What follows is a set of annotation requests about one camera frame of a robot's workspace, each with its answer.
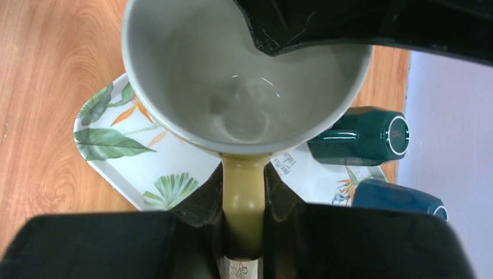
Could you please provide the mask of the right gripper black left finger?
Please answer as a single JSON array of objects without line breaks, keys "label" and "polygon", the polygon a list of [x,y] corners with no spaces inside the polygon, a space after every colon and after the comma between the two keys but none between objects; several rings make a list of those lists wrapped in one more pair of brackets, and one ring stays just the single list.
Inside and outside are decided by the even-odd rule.
[{"label": "right gripper black left finger", "polygon": [[223,278],[213,249],[222,167],[168,211],[44,214],[1,257],[2,278]]}]

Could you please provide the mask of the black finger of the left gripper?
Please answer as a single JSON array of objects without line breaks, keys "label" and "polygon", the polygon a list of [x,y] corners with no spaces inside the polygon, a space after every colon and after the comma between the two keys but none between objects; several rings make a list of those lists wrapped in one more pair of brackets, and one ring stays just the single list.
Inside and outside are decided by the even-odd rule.
[{"label": "black finger of the left gripper", "polygon": [[492,65],[491,1],[237,1],[269,56],[332,44],[382,45]]}]

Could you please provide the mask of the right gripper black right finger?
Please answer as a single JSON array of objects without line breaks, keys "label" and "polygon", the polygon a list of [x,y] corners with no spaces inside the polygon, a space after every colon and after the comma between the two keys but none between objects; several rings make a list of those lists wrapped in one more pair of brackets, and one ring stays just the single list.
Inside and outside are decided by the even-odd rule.
[{"label": "right gripper black right finger", "polygon": [[474,278],[443,219],[305,202],[268,164],[264,278]]}]

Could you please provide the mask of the pale yellow mug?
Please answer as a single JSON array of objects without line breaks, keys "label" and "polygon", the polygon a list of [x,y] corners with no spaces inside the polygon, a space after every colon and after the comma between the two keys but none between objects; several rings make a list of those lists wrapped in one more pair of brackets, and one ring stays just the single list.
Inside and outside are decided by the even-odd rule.
[{"label": "pale yellow mug", "polygon": [[347,111],[372,47],[310,46],[272,57],[254,46],[234,1],[128,1],[122,55],[148,114],[221,158],[225,254],[253,260],[262,254],[265,166]]}]

